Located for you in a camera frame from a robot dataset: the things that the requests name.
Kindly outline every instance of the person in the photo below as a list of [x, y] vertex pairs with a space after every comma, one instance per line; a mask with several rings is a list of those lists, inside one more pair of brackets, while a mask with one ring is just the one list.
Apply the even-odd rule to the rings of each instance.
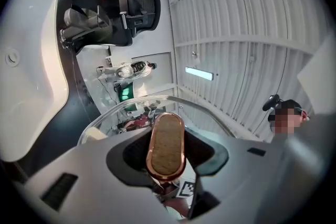
[[306, 111], [292, 99], [280, 102], [268, 115], [268, 122], [274, 134], [293, 134], [295, 128], [307, 120], [309, 117]]
[[137, 61], [132, 63], [124, 62], [118, 66], [107, 68], [99, 67], [97, 69], [102, 73], [99, 79], [112, 79], [113, 82], [118, 82], [126, 79], [135, 80], [146, 77], [157, 67], [158, 65], [156, 63], [151, 63], [148, 61]]

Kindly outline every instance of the wooden paddle surface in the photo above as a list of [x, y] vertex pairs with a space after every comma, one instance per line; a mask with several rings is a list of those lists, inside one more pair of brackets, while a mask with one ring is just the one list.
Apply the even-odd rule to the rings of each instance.
[[165, 115], [156, 127], [152, 166], [161, 175], [171, 175], [181, 165], [181, 125], [177, 117]]

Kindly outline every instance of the black cap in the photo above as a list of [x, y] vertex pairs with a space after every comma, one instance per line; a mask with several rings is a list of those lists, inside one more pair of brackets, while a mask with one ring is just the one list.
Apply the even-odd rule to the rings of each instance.
[[278, 94], [271, 95], [267, 102], [262, 106], [264, 111], [269, 110], [270, 108], [274, 108], [278, 103], [280, 103], [281, 99]]
[[277, 106], [275, 106], [275, 108], [273, 109], [273, 111], [268, 115], [267, 120], [268, 121], [274, 121], [274, 116], [276, 114], [282, 114], [282, 113], [286, 113], [285, 109], [294, 109], [294, 111], [296, 112], [297, 115], [301, 115], [302, 112], [302, 107], [301, 105], [294, 101], [293, 99], [289, 99], [283, 102], [280, 102]]

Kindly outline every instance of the red object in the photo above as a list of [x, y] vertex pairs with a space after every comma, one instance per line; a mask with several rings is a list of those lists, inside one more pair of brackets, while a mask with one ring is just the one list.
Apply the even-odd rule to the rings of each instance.
[[138, 127], [144, 127], [147, 121], [149, 121], [149, 118], [145, 115], [141, 115], [140, 119], [135, 120], [133, 124]]

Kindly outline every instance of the cable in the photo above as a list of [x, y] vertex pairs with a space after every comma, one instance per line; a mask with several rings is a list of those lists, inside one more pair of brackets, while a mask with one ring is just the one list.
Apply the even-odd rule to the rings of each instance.
[[[197, 19], [197, 15], [198, 13], [196, 12], [196, 1], [195, 0], [191, 0], [192, 1], [192, 6], [193, 6], [193, 13], [194, 13], [194, 20], [195, 20], [195, 28], [196, 28], [196, 50], [197, 50], [197, 57], [199, 58], [200, 56], [200, 52], [199, 52], [199, 43], [200, 43], [200, 33], [198, 31], [198, 22], [199, 20]], [[199, 79], [196, 80], [196, 102], [198, 100], [198, 81]]]
[[[103, 85], [103, 87], [104, 87], [105, 91], [108, 93], [108, 95], [109, 95], [109, 97], [111, 98], [111, 100], [112, 100], [112, 101], [115, 103], [115, 105], [117, 105], [118, 103], [116, 102], [116, 100], [112, 98], [112, 96], [111, 96], [110, 92], [107, 90], [107, 88], [105, 87], [105, 85], [104, 85], [104, 84], [101, 82], [101, 80], [99, 79], [98, 68], [99, 68], [99, 67], [97, 67], [97, 68], [96, 68], [96, 72], [97, 72], [97, 79], [99, 80], [100, 84], [102, 84], [102, 85]], [[118, 111], [117, 111], [117, 118], [118, 118], [118, 124], [119, 124], [119, 122], [121, 122], [121, 120], [119, 119]]]

